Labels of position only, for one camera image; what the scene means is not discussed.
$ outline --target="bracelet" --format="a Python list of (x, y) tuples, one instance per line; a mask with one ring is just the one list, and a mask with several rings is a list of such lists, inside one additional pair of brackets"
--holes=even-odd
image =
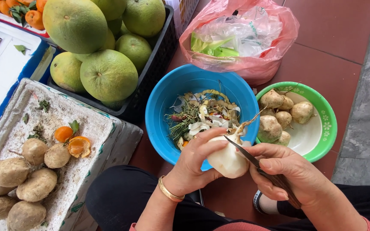
[(181, 202), (183, 201), (183, 199), (185, 198), (185, 195), (183, 195), (182, 197), (177, 197), (175, 196), (174, 194), (172, 194), (170, 191), (167, 190), (167, 188), (164, 186), (164, 184), (162, 183), (162, 178), (164, 178), (165, 176), (161, 176), (159, 179), (158, 179), (158, 186), (160, 187), (161, 191), (165, 194), (165, 196), (167, 196), (171, 201), (174, 201), (174, 202)]

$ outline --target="wooden knife handle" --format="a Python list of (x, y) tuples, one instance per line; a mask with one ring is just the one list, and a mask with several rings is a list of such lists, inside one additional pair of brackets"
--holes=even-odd
[(281, 189), (285, 190), (288, 194), (288, 202), (296, 209), (301, 209), (301, 202), (298, 201), (296, 198), (294, 192), (291, 190), (289, 183), (286, 179), (286, 177), (282, 174), (278, 175), (269, 175), (266, 172), (264, 172), (262, 169), (258, 168), (258, 172), (268, 178), (274, 186), (280, 187)]

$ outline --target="black pants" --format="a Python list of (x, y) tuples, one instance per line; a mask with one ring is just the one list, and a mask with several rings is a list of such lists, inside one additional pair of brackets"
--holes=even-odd
[[(158, 179), (134, 166), (119, 165), (102, 172), (89, 187), (85, 205), (103, 231), (128, 231), (138, 221)], [(370, 186), (337, 185), (357, 211), (370, 220)], [(278, 211), (301, 220), (267, 227), (273, 231), (314, 231), (312, 223), (301, 210), (286, 201), (279, 201)], [(173, 219), (173, 231), (212, 231), (229, 223), (206, 207), (185, 197), (178, 203)]]

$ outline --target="fingernail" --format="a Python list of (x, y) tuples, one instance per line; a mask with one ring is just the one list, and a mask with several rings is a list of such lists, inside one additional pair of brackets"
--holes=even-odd
[(286, 201), (289, 200), (288, 196), (283, 192), (278, 192), (277, 195), (279, 198), (285, 198)]
[(272, 164), (269, 160), (267, 159), (260, 159), (260, 163), (262, 164), (262, 166), (264, 166), (266, 169), (270, 169), (272, 168)]

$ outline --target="pink plastic bag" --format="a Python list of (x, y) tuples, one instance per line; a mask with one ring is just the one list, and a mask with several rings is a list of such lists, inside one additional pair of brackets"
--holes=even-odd
[[(220, 16), (231, 16), (235, 10), (238, 15), (249, 9), (260, 6), (265, 8), (270, 16), (278, 16), (283, 23), (279, 37), (272, 41), (274, 48), (254, 57), (214, 57), (191, 51), (191, 34), (194, 29)], [(185, 60), (208, 71), (235, 71), (242, 76), (250, 86), (268, 82), (281, 64), (281, 58), (291, 47), (298, 36), (299, 22), (289, 8), (281, 7), (272, 0), (211, 0), (196, 18), (188, 25), (179, 39)]]

